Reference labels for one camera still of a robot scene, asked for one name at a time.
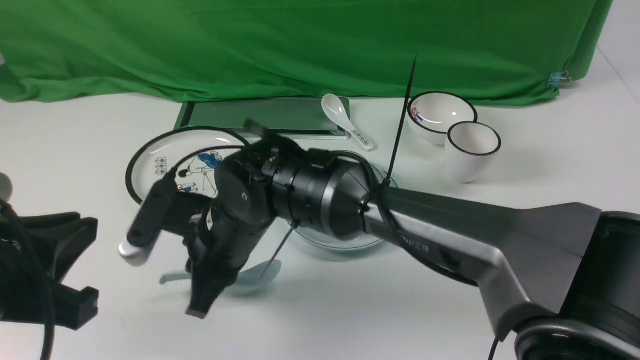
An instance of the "cartoon figure on plate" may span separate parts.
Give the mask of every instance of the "cartoon figure on plate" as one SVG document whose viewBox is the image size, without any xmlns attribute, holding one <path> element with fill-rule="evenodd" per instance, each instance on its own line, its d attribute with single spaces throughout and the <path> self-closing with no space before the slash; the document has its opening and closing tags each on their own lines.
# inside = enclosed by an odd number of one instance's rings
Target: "cartoon figure on plate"
<svg viewBox="0 0 640 360">
<path fill-rule="evenodd" d="M 195 156 L 189 163 L 187 168 L 183 168 L 178 171 L 178 176 L 194 183 L 186 183 L 178 185 L 178 190 L 182 192 L 207 192 L 207 196 L 216 196 L 218 189 L 214 185 L 213 171 L 218 167 L 218 163 L 222 161 L 222 156 L 216 151 L 203 152 Z M 196 184 L 200 184 L 200 181 L 194 179 L 194 177 L 202 176 L 202 186 L 198 189 Z"/>
</svg>

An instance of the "white bowl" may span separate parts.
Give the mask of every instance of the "white bowl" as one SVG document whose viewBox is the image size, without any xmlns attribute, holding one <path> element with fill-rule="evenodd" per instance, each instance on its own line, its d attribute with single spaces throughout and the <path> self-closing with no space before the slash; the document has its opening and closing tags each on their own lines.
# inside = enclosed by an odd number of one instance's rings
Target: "white bowl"
<svg viewBox="0 0 640 360">
<path fill-rule="evenodd" d="M 407 107 L 409 127 L 433 145 L 444 145 L 449 128 L 463 121 L 478 121 L 476 108 L 447 92 L 426 92 L 414 97 Z"/>
</svg>

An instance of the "white cup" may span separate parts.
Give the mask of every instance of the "white cup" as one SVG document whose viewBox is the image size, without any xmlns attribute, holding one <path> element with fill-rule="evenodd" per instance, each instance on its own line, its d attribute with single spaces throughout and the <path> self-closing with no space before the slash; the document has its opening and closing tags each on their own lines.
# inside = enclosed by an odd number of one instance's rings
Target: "white cup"
<svg viewBox="0 0 640 360">
<path fill-rule="evenodd" d="M 486 169 L 500 151 L 502 140 L 492 128 L 479 122 L 459 122 L 449 128 L 445 143 L 447 174 L 467 184 Z"/>
</svg>

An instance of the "black cable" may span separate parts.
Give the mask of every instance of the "black cable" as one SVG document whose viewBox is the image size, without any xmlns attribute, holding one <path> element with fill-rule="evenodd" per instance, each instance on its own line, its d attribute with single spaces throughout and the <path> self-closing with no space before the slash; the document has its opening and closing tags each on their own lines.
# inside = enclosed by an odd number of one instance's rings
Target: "black cable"
<svg viewBox="0 0 640 360">
<path fill-rule="evenodd" d="M 411 97 L 411 87 L 413 85 L 413 73 L 415 72 L 415 61 L 418 56 L 416 55 L 413 58 L 413 65 L 411 66 L 411 75 L 409 76 L 409 83 L 406 86 L 406 93 L 404 95 L 404 106 L 402 108 L 402 115 L 400 116 L 400 125 L 398 126 L 398 132 L 396 134 L 396 143 L 394 144 L 394 150 L 391 153 L 391 162 L 389 163 L 389 171 L 387 172 L 387 177 L 382 182 L 386 186 L 389 186 L 391 183 L 391 173 L 394 171 L 394 165 L 396 164 L 396 155 L 398 152 L 398 147 L 400 146 L 400 136 L 402 135 L 402 128 L 404 126 L 404 117 L 406 116 L 407 107 L 409 107 L 409 97 Z"/>
<path fill-rule="evenodd" d="M 242 149 L 243 147 L 245 147 L 245 145 L 222 145 L 222 146 L 210 146 L 210 147 L 203 147 L 200 150 L 196 150 L 194 152 L 192 152 L 191 154 L 183 157 L 180 161 L 178 161 L 172 168 L 171 170 L 169 170 L 165 176 L 170 176 L 170 177 L 175 177 L 175 173 L 178 172 L 178 168 L 180 167 L 180 165 L 184 164 L 185 162 L 189 161 L 189 159 L 191 159 L 194 156 L 197 156 L 205 151 L 214 151 L 214 150 L 228 150 L 228 149 Z"/>
<path fill-rule="evenodd" d="M 498 340 L 498 338 L 495 338 L 493 341 L 493 345 L 491 345 L 491 351 L 489 351 L 489 360 L 493 360 L 493 357 L 495 356 L 495 351 L 496 349 L 498 349 L 498 343 L 500 341 Z"/>
<path fill-rule="evenodd" d="M 44 313 L 44 341 L 42 345 L 42 353 L 40 360 L 50 360 L 53 353 L 53 342 L 56 332 L 56 308 L 53 302 L 53 294 L 51 292 L 51 284 L 49 278 L 42 269 L 40 258 L 36 253 L 33 241 L 29 232 L 24 227 L 18 214 L 15 213 L 11 205 L 0 199 L 0 213 L 9 220 L 9 225 L 15 232 L 21 248 L 26 252 L 28 261 L 31 263 L 33 270 L 33 280 L 40 292 L 40 301 Z"/>
</svg>

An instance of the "robotic arm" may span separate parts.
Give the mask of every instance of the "robotic arm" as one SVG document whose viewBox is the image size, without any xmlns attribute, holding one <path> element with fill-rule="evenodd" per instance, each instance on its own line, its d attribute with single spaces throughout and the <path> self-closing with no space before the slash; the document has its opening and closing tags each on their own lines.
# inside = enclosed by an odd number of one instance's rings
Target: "robotic arm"
<svg viewBox="0 0 640 360">
<path fill-rule="evenodd" d="M 161 231 L 182 236 L 187 314 L 204 318 L 283 218 L 344 241 L 373 234 L 477 286 L 496 338 L 519 333 L 519 359 L 640 358 L 638 215 L 577 203 L 518 210 L 389 188 L 357 154 L 304 151 L 248 127 L 262 140 L 219 164 L 216 199 L 179 192 L 174 167 L 119 249 L 140 266 Z"/>
</svg>

